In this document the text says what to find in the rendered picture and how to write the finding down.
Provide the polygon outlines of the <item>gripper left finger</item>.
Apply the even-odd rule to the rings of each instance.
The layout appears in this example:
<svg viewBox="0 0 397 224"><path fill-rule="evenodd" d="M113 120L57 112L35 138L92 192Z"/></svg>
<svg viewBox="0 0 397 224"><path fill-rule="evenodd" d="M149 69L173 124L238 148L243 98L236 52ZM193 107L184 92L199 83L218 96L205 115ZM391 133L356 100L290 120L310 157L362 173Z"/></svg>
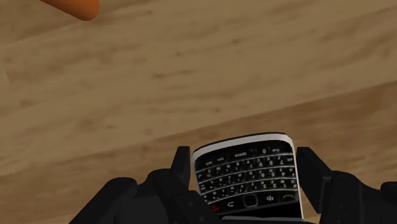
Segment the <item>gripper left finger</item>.
<svg viewBox="0 0 397 224"><path fill-rule="evenodd" d="M69 224L221 224L189 181L190 148L180 146L170 168L151 171L141 184L109 180Z"/></svg>

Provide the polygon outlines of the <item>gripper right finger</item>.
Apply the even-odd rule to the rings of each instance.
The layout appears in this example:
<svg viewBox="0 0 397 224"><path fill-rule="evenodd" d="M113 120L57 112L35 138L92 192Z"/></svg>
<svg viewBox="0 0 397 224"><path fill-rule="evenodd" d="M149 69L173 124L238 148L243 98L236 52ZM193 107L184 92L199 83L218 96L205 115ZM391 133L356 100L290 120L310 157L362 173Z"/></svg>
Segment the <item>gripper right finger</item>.
<svg viewBox="0 0 397 224"><path fill-rule="evenodd" d="M319 224L397 224L397 181L369 187L351 173L331 170L309 147L297 148L296 165Z"/></svg>

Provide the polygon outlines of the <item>black keypad phone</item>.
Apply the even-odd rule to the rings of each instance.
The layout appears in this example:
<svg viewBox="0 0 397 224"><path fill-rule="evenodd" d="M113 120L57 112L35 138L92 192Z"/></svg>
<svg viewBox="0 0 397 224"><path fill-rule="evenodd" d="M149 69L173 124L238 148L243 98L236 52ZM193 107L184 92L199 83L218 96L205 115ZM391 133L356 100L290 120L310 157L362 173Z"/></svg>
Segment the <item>black keypad phone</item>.
<svg viewBox="0 0 397 224"><path fill-rule="evenodd" d="M292 139L282 132L232 137L192 154L198 192L221 218L303 218Z"/></svg>

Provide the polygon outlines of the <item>orange carrot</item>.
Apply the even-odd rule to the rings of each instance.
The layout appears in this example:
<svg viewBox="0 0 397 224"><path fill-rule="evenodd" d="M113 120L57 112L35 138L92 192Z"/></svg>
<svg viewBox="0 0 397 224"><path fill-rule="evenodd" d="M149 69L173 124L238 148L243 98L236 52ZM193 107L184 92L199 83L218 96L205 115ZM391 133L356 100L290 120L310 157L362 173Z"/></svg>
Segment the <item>orange carrot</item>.
<svg viewBox="0 0 397 224"><path fill-rule="evenodd" d="M40 0L83 21L93 20L100 12L99 0Z"/></svg>

